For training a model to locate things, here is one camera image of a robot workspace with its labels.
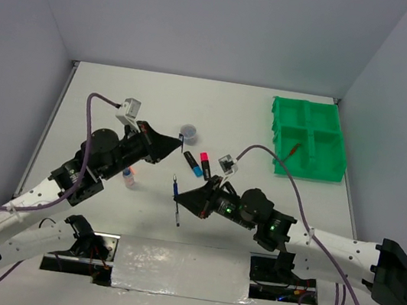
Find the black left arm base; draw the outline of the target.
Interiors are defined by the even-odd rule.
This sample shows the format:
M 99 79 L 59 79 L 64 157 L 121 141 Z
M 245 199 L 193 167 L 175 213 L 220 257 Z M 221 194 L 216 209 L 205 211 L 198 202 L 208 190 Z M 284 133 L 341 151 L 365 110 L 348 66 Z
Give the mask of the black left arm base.
M 110 287 L 115 255 L 118 251 L 120 235 L 97 232 L 96 236 L 103 239 L 106 250 L 90 248 L 88 251 L 57 251 L 43 255 L 40 270 L 57 272 L 57 274 L 76 275 L 86 278 L 91 284 Z

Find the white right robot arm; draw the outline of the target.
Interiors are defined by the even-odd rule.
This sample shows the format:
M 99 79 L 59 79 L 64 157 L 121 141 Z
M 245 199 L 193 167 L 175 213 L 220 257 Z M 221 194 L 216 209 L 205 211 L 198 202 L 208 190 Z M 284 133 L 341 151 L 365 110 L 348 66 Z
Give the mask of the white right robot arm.
M 330 281 L 368 291 L 379 305 L 407 305 L 407 254 L 392 239 L 363 242 L 305 227 L 259 188 L 239 195 L 221 177 L 175 194 L 174 201 L 200 219 L 216 213 L 254 231 L 260 247 L 277 253 L 274 275 L 281 282 Z

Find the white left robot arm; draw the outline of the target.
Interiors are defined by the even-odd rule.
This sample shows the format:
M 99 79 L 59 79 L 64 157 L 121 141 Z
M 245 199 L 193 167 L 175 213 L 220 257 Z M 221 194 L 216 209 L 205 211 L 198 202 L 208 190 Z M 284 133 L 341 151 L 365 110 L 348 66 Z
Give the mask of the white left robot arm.
M 37 224 L 66 212 L 103 190 L 103 181 L 138 161 L 156 164 L 181 146 L 147 122 L 127 127 L 120 138 L 104 128 L 90 132 L 74 158 L 50 173 L 36 187 L 0 207 L 0 269 L 47 252 L 108 258 L 109 247 L 81 215 L 38 228 Z

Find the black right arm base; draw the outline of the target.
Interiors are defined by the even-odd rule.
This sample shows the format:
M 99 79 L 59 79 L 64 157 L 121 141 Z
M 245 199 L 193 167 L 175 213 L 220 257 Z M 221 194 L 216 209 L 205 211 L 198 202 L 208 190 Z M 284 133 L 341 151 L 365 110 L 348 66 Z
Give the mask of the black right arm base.
M 252 253 L 249 271 L 249 298 L 275 302 L 318 305 L 316 280 L 303 280 L 291 272 L 275 270 L 276 256 Z

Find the red ballpoint pen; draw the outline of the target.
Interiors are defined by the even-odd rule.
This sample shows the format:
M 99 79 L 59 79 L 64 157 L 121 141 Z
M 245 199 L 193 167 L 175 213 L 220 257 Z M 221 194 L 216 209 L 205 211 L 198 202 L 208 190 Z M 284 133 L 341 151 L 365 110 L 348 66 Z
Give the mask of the red ballpoint pen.
M 302 143 L 297 143 L 294 145 L 294 147 L 291 148 L 291 150 L 288 152 L 288 154 L 282 158 L 282 163 L 287 164 L 290 158 L 292 158 L 298 151 L 299 148 L 301 148 Z

